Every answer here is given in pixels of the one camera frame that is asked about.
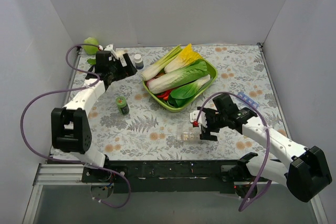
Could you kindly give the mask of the clear weekly pill organizer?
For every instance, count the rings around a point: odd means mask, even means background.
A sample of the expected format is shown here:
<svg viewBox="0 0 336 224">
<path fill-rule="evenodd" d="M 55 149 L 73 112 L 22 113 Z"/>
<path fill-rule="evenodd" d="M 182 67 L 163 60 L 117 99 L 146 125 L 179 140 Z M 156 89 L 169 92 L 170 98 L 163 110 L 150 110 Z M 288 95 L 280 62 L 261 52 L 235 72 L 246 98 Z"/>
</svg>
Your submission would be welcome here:
<svg viewBox="0 0 336 224">
<path fill-rule="evenodd" d="M 200 139 L 200 130 L 199 128 L 184 128 L 177 129 L 176 140 L 178 142 L 186 142 L 186 143 L 196 143 L 199 142 Z"/>
</svg>

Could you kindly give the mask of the white pill bottle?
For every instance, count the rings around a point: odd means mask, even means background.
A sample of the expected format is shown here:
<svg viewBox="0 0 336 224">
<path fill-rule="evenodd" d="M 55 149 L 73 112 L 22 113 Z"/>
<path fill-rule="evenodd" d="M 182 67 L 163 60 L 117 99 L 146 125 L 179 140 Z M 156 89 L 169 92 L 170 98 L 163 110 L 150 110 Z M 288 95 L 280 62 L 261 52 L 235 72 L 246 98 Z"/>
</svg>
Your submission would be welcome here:
<svg viewBox="0 0 336 224">
<path fill-rule="evenodd" d="M 135 54 L 134 55 L 134 63 L 135 63 L 135 67 L 137 69 L 143 69 L 144 68 L 143 58 L 140 54 Z"/>
</svg>

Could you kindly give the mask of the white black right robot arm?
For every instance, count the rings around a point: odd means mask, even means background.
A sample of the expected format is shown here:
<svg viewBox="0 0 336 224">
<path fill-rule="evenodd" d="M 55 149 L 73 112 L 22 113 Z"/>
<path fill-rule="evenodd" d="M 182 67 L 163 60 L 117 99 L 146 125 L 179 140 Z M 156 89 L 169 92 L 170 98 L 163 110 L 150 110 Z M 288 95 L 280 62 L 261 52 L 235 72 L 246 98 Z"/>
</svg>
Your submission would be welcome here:
<svg viewBox="0 0 336 224">
<path fill-rule="evenodd" d="M 199 106 L 190 113 L 190 122 L 200 127 L 201 140 L 216 141 L 222 128 L 229 128 L 250 138 L 266 149 L 264 159 L 248 153 L 228 170 L 234 180 L 264 178 L 286 186 L 300 201 L 309 202 L 332 183 L 327 159 L 317 146 L 305 147 L 267 126 L 255 107 L 240 109 L 227 92 L 211 96 L 214 109 Z"/>
</svg>

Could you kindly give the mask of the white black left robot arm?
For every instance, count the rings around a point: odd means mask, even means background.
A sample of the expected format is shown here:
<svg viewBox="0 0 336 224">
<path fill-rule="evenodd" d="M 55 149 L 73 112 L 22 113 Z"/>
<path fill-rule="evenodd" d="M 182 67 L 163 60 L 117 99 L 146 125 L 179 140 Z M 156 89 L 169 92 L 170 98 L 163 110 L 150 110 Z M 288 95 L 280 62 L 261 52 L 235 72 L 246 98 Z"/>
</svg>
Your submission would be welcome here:
<svg viewBox="0 0 336 224">
<path fill-rule="evenodd" d="M 100 182 L 111 178 L 112 170 L 105 165 L 107 156 L 91 145 L 92 134 L 88 115 L 94 104 L 111 83 L 135 75 L 137 72 L 124 51 L 96 52 L 96 63 L 90 67 L 80 90 L 63 108 L 51 112 L 53 148 L 69 153 L 81 162 L 96 166 L 93 175 Z"/>
</svg>

